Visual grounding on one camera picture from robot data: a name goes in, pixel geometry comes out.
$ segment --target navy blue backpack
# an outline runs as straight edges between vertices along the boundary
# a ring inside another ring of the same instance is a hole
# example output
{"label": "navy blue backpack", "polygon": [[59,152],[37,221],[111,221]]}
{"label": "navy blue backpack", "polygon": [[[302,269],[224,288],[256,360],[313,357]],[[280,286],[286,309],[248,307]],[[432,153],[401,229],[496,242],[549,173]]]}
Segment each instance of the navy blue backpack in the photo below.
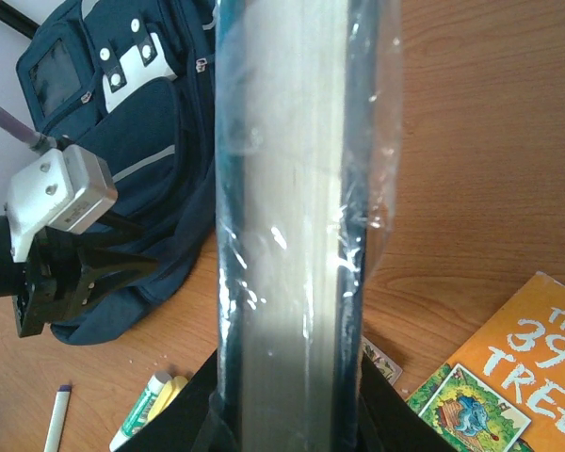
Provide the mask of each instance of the navy blue backpack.
{"label": "navy blue backpack", "polygon": [[114,211],[145,228],[118,250],[150,277],[51,326],[72,345],[127,331],[184,283],[215,216],[214,0],[66,0],[17,64],[37,130],[108,164]]}

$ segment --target small card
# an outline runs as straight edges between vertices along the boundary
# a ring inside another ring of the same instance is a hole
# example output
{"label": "small card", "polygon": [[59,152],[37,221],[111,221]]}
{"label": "small card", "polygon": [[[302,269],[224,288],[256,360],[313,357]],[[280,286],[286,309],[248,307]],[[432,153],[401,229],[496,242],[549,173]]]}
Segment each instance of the small card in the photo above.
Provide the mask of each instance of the small card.
{"label": "small card", "polygon": [[375,364],[377,369],[381,374],[389,381],[391,384],[395,384],[399,376],[402,375],[402,368],[394,363],[394,361],[383,353],[380,349],[375,347],[375,345],[370,342],[365,337],[363,339],[363,349],[364,354],[370,358],[370,360]]}
{"label": "small card", "polygon": [[419,416],[460,452],[508,452],[530,420],[457,364]]}

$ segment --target wooden table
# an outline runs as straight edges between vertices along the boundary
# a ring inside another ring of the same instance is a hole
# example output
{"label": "wooden table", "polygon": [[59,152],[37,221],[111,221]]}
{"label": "wooden table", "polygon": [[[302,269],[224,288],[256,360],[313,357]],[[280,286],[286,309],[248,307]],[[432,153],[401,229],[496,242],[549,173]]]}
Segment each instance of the wooden table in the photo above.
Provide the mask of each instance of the wooden table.
{"label": "wooden table", "polygon": [[[365,333],[412,391],[536,270],[565,283],[565,0],[406,0],[405,141],[395,233]],[[19,340],[0,301],[0,451],[38,451],[58,386],[61,450],[107,450],[156,369],[216,346],[216,249],[120,340]]]}

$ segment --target gray reflective stripe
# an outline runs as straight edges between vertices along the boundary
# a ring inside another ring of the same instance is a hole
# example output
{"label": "gray reflective stripe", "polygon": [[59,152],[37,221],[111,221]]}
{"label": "gray reflective stripe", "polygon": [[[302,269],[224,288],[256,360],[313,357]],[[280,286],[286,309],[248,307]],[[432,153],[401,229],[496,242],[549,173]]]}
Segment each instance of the gray reflective stripe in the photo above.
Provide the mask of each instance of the gray reflective stripe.
{"label": "gray reflective stripe", "polygon": [[166,158],[170,155],[174,155],[176,153],[176,147],[172,144],[168,148],[164,149],[160,153],[154,153],[150,157],[144,158],[139,162],[136,162],[131,167],[121,170],[116,175],[113,176],[113,182],[119,182],[122,179],[125,179],[130,174],[134,174],[138,170],[142,170],[144,167],[151,165],[154,162],[158,162],[162,158]]}
{"label": "gray reflective stripe", "polygon": [[213,29],[216,26],[216,22],[218,21],[216,18],[218,16],[218,5],[214,6],[214,10],[211,13],[212,16],[214,16],[214,20],[211,21],[210,24],[204,25],[203,26],[203,30],[205,31],[209,31],[211,29]]}
{"label": "gray reflective stripe", "polygon": [[82,0],[82,19],[86,19],[86,16],[90,14],[92,9],[101,0]]}

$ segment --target book cover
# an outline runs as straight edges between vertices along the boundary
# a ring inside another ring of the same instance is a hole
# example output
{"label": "book cover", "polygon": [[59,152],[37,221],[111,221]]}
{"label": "book cover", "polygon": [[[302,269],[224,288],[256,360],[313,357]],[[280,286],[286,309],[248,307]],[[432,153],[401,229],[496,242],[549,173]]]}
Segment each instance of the book cover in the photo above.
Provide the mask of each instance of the book cover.
{"label": "book cover", "polygon": [[534,276],[408,404],[459,451],[565,452],[565,286]]}

